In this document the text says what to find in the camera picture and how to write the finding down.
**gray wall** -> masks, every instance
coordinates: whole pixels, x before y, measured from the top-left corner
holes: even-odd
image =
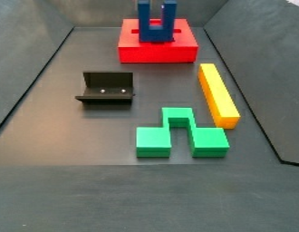
[[[71,30],[47,1],[0,0],[0,124]]]
[[[76,26],[122,26],[136,18],[136,0],[48,0]],[[178,17],[204,26],[228,0],[178,0]],[[152,0],[152,17],[160,17],[163,0]]]
[[[299,163],[299,6],[230,0],[204,28],[280,158]]]

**toy block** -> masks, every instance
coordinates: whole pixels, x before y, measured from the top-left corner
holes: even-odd
[[[175,30],[176,0],[166,0],[163,18],[159,24],[150,22],[150,0],[138,1],[140,42],[172,42]]]
[[[175,20],[172,42],[140,42],[138,19],[124,19],[119,41],[122,63],[194,63],[199,45],[187,19]]]
[[[194,157],[224,157],[230,149],[223,128],[196,128],[192,133]]]
[[[164,127],[196,127],[191,108],[163,108]]]
[[[240,120],[240,113],[231,99],[219,71],[212,63],[203,63],[200,65],[199,79],[215,120],[215,126],[234,129]]]
[[[194,157],[224,157],[230,148],[223,128],[198,128],[191,108],[163,108],[163,127],[136,129],[136,155],[171,156],[171,127],[188,129]]]
[[[136,155],[139,157],[170,157],[171,148],[168,128],[136,128]]]

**gray floor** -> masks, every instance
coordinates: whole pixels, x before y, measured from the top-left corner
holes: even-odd
[[[0,130],[0,232],[298,232],[299,167],[279,164],[203,29],[195,64],[122,65],[119,33],[75,30]],[[227,158],[192,159],[174,130],[174,157],[138,160],[135,128],[159,125],[162,106],[192,106],[212,125],[199,62],[216,63],[243,116]],[[83,107],[83,70],[136,73],[131,111]],[[190,165],[122,165],[163,163]]]
[[[0,131],[0,165],[278,164],[227,68],[206,32],[195,63],[120,64],[120,28],[78,28]],[[136,127],[160,126],[162,107],[192,107],[199,126],[215,126],[198,79],[200,63],[215,63],[242,114],[227,131],[224,159],[194,159],[186,130],[174,129],[171,159],[136,158]],[[83,71],[131,71],[136,97],[130,110],[84,107]]]

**blue block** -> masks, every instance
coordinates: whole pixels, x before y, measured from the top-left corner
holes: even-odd
[[[138,0],[140,42],[172,42],[176,0],[164,0],[162,24],[150,24],[150,0]]]

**blue pillar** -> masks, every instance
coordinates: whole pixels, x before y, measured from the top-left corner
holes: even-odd
[[[150,25],[150,0],[138,0],[140,42],[172,42],[176,0],[164,0],[162,25]]]

